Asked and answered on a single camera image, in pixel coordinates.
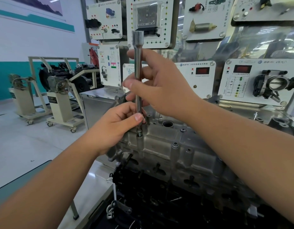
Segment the person's right hand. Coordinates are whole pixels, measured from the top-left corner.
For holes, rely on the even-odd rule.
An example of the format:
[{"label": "person's right hand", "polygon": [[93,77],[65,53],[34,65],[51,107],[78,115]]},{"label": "person's right hand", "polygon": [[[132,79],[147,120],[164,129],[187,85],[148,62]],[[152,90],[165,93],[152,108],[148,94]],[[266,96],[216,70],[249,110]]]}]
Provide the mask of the person's right hand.
[{"label": "person's right hand", "polygon": [[[199,97],[172,61],[153,50],[142,51],[142,60],[148,66],[142,68],[141,78],[148,81],[136,80],[134,73],[128,76],[122,84],[131,91],[126,99],[132,101],[138,95],[143,99],[143,106],[150,104],[159,113],[184,121],[184,111]],[[133,59],[134,50],[128,51],[127,55]]]}]

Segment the blue relay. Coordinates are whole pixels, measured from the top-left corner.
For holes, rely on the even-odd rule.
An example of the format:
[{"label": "blue relay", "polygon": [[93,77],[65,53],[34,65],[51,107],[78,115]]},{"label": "blue relay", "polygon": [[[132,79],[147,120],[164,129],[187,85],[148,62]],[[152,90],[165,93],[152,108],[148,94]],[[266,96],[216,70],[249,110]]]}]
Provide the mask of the blue relay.
[{"label": "blue relay", "polygon": [[106,14],[107,15],[110,15],[110,16],[114,16],[115,15],[115,11],[114,10],[111,10],[110,8],[107,8],[106,9]]}]

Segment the forearm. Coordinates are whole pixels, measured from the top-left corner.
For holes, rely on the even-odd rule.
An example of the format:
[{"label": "forearm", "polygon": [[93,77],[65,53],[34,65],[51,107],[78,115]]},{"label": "forearm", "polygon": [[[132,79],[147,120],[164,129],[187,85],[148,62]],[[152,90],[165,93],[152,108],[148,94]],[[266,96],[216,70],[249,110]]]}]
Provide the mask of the forearm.
[{"label": "forearm", "polygon": [[294,223],[294,137],[196,99],[187,121],[252,190]]},{"label": "forearm", "polygon": [[0,206],[0,228],[57,228],[94,160],[74,142]]}]

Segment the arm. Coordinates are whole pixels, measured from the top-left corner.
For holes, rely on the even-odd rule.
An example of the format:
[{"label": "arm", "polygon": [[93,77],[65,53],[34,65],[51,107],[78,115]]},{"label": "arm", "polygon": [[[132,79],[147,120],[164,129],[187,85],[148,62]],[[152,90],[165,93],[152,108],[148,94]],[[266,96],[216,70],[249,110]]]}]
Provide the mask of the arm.
[{"label": "arm", "polygon": [[294,223],[294,137],[199,98],[161,55],[143,49],[145,84],[130,75],[123,83],[161,114],[191,126],[252,190]]},{"label": "arm", "polygon": [[26,186],[0,206],[0,228],[57,228],[94,160],[138,125],[134,103],[111,108]]}]

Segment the red digital display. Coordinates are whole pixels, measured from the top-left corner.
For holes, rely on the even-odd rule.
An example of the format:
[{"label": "red digital display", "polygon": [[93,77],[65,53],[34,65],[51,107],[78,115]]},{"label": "red digital display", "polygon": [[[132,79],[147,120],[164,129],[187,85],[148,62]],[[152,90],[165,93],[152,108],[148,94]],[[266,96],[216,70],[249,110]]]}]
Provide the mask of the red digital display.
[{"label": "red digital display", "polygon": [[197,67],[196,75],[208,75],[210,73],[209,67]]},{"label": "red digital display", "polygon": [[234,73],[250,73],[252,65],[235,65]]}]

